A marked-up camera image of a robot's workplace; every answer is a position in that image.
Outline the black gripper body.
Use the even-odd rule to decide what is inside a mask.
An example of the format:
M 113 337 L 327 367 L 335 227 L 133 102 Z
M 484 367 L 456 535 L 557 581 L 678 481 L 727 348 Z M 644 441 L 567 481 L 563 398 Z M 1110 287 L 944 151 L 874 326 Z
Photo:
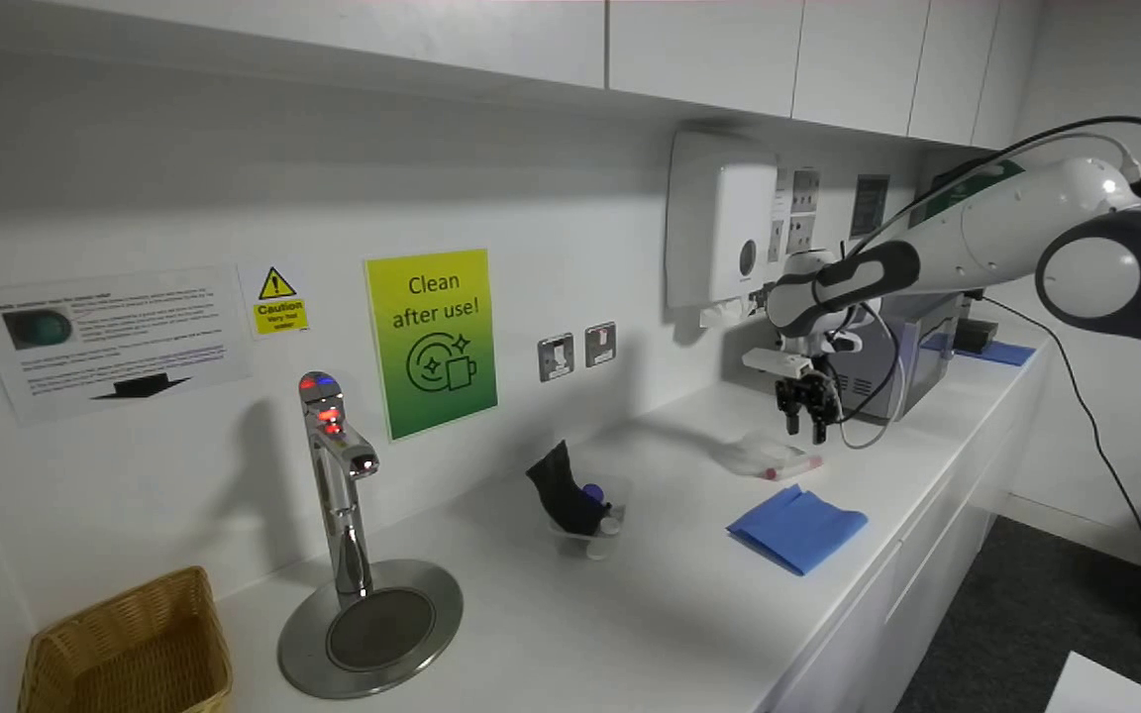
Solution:
M 839 387 L 825 374 L 782 382 L 777 407 L 786 412 L 790 432 L 800 432 L 800 422 L 811 422 L 811 432 L 825 437 L 839 422 Z

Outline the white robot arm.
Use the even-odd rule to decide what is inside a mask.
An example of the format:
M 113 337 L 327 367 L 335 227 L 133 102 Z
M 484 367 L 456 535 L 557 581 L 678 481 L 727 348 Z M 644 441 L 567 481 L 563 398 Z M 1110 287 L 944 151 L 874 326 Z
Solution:
M 837 422 L 834 319 L 899 293 L 975 293 L 1036 279 L 1052 319 L 1141 342 L 1141 194 L 1102 157 L 1037 163 L 941 214 L 858 246 L 848 259 L 790 268 L 757 303 L 777 330 L 744 366 L 777 382 L 782 412 Z

